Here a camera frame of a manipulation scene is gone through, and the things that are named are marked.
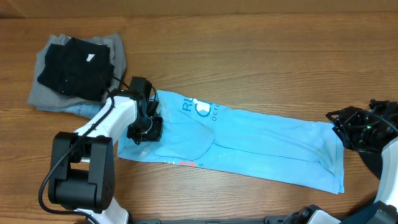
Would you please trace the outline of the light blue printed t-shirt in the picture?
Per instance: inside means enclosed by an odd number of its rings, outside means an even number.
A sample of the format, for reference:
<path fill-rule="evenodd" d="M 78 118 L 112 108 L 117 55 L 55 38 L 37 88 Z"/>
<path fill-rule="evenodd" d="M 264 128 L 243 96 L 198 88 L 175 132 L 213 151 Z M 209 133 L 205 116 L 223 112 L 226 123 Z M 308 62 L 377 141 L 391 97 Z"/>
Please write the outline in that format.
<path fill-rule="evenodd" d="M 120 158 L 344 191 L 344 148 L 332 124 L 232 109 L 169 91 L 160 90 L 157 97 L 161 139 L 135 144 L 123 136 Z"/>

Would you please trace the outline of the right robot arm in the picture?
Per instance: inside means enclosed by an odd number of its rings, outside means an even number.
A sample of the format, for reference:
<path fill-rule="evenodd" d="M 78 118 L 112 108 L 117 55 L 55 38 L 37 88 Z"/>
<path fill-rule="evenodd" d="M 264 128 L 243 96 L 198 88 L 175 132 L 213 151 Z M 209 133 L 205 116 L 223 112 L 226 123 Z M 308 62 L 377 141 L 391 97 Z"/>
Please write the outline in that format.
<path fill-rule="evenodd" d="M 342 217 L 309 205 L 282 223 L 397 223 L 397 102 L 371 99 L 366 109 L 349 106 L 326 117 L 343 146 L 357 152 L 373 173 L 373 194 Z"/>

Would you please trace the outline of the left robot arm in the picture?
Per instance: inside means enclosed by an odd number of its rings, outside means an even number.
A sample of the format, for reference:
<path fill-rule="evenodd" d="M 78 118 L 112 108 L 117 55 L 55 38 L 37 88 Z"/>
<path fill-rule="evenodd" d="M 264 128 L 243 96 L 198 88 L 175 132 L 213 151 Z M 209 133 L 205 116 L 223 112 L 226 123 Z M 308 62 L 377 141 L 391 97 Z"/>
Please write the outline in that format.
<path fill-rule="evenodd" d="M 150 99 L 152 86 L 113 90 L 100 112 L 73 133 L 53 139 L 50 171 L 39 189 L 43 210 L 57 215 L 81 215 L 87 223 L 132 223 L 129 211 L 114 197 L 113 147 L 123 135 L 134 144 L 159 141 L 162 118 Z"/>

